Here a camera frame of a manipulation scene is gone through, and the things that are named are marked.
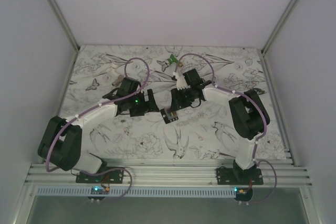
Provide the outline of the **clear fuse box cover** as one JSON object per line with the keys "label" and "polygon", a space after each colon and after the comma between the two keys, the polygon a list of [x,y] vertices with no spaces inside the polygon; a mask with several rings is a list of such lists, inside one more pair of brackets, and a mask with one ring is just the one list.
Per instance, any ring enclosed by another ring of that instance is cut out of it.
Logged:
{"label": "clear fuse box cover", "polygon": [[171,111],[170,109],[165,110],[166,117],[168,121],[175,121],[177,118],[177,112],[176,111]]}

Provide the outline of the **black fuse box base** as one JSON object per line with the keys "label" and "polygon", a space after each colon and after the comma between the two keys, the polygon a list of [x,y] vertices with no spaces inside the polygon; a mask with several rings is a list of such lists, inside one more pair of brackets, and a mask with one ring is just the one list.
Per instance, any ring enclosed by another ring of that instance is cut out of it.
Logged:
{"label": "black fuse box base", "polygon": [[160,110],[161,116],[165,122],[165,124],[172,123],[179,119],[177,112],[172,111],[170,107],[166,107]]}

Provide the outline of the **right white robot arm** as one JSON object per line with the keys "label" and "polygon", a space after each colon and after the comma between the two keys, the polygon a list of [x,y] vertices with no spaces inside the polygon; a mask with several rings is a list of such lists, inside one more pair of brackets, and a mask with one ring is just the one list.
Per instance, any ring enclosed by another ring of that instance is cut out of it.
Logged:
{"label": "right white robot arm", "polygon": [[238,154],[233,170],[233,179],[238,184],[245,184],[251,179],[251,171],[257,165],[256,150],[260,138],[264,137],[269,124],[269,116],[255,90],[244,93],[222,88],[214,81],[205,81],[195,69],[184,74],[173,73],[176,87],[171,90],[171,105],[161,110],[166,123],[177,119],[177,111],[192,106],[196,100],[228,105],[234,129],[240,136]]}

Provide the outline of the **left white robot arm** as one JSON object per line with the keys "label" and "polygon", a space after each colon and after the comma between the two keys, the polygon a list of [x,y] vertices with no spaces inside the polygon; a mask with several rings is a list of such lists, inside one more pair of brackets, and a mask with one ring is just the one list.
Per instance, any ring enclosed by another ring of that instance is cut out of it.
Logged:
{"label": "left white robot arm", "polygon": [[52,172],[49,165],[54,164],[64,171],[76,169],[88,173],[95,183],[103,182],[107,169],[101,158],[93,155],[88,139],[99,124],[124,111],[130,116],[158,112],[152,89],[144,93],[142,88],[139,81],[125,77],[118,88],[105,94],[93,107],[68,118],[51,118],[37,150],[38,156],[46,161],[46,171]]}

